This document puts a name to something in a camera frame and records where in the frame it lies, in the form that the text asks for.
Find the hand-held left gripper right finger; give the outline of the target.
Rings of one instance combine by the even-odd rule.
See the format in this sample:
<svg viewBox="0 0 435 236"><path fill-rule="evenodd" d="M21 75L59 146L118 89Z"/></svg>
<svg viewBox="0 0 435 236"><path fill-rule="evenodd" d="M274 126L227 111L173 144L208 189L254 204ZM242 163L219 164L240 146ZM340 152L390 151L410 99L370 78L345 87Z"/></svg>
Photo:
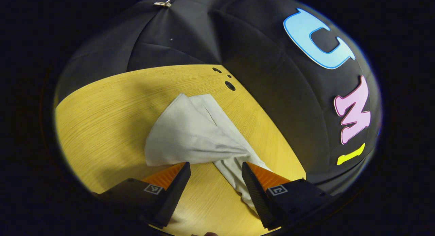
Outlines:
<svg viewBox="0 0 435 236"><path fill-rule="evenodd" d="M301 225L336 199L305 179L290 181L251 162L244 162L241 171L263 227L268 230Z"/></svg>

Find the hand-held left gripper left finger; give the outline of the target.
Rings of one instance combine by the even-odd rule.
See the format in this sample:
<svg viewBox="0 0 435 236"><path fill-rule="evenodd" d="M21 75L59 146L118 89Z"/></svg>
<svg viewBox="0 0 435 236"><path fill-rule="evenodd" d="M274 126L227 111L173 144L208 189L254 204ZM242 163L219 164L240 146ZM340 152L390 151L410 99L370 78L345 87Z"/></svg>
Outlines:
<svg viewBox="0 0 435 236"><path fill-rule="evenodd" d="M94 196L116 212L162 229L169 224L190 177L190 163L182 162L142 180L128 178Z"/></svg>

